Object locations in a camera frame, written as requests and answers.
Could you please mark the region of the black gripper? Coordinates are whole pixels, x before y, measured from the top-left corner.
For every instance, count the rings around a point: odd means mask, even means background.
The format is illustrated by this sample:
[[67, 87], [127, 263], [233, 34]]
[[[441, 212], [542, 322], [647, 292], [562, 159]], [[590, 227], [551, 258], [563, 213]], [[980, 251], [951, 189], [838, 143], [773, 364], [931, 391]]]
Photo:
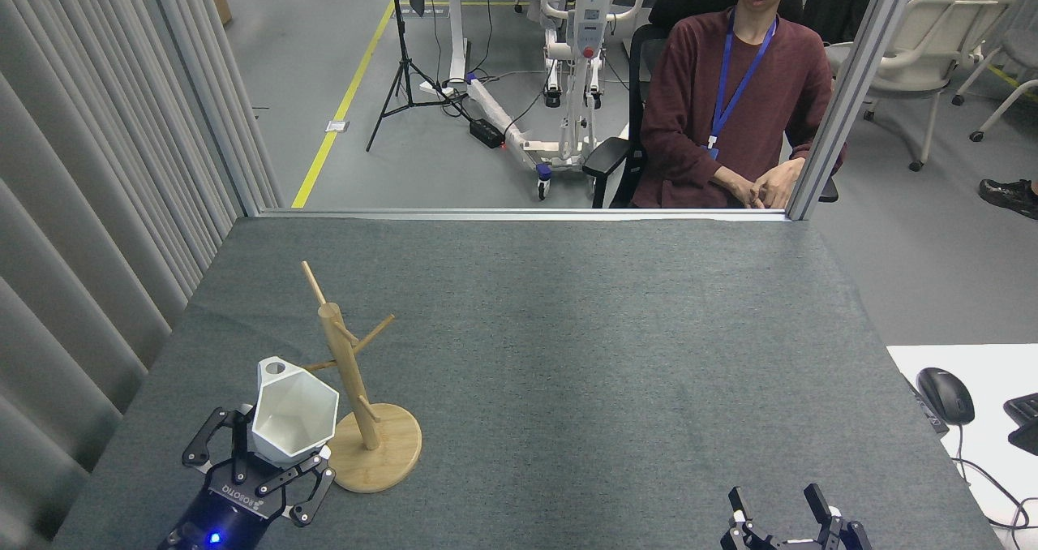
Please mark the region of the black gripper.
[[804, 497], [819, 525], [816, 539], [787, 539], [762, 537], [756, 531], [748, 502], [743, 498], [741, 487], [731, 488], [727, 498], [731, 505], [731, 519], [722, 537], [723, 549], [872, 549], [866, 528], [859, 521], [848, 521], [840, 510], [828, 505], [818, 483], [810, 483], [804, 489]]
[[[160, 549], [255, 549], [281, 514], [296, 527], [315, 522], [315, 515], [335, 480], [335, 471], [329, 465], [331, 449], [321, 447], [308, 460], [282, 473], [281, 468], [270, 462], [246, 460], [247, 431], [255, 413], [252, 406], [243, 409], [215, 407], [182, 451], [182, 464], [201, 471], [210, 462], [208, 443], [212, 436], [220, 428], [231, 429], [231, 460], [208, 469], [203, 490], [194, 497], [174, 528], [160, 540]], [[285, 491], [281, 489], [305, 474], [315, 475], [311, 494], [304, 501], [286, 505]], [[278, 488], [261, 496], [257, 488], [275, 476]]]

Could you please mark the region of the person's left hand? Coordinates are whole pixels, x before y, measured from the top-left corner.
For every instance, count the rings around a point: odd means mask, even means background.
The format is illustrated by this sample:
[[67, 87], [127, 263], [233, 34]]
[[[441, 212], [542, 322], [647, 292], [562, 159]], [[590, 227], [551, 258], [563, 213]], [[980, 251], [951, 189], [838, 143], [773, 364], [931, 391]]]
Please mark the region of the person's left hand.
[[807, 159], [798, 156], [790, 161], [778, 163], [775, 168], [767, 170], [757, 178], [752, 186], [753, 207], [786, 209], [792, 196], [793, 187], [800, 180], [802, 166]]

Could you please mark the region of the person's right hand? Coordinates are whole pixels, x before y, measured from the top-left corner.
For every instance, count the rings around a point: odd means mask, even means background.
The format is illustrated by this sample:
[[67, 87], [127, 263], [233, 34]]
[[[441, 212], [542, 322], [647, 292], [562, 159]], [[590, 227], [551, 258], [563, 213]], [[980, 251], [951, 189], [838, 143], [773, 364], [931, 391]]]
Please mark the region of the person's right hand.
[[726, 166], [720, 166], [712, 180], [720, 185], [720, 187], [726, 188], [743, 207], [764, 208], [759, 196], [757, 196], [759, 189], [757, 189], [756, 184], [735, 173], [734, 170], [730, 170]]

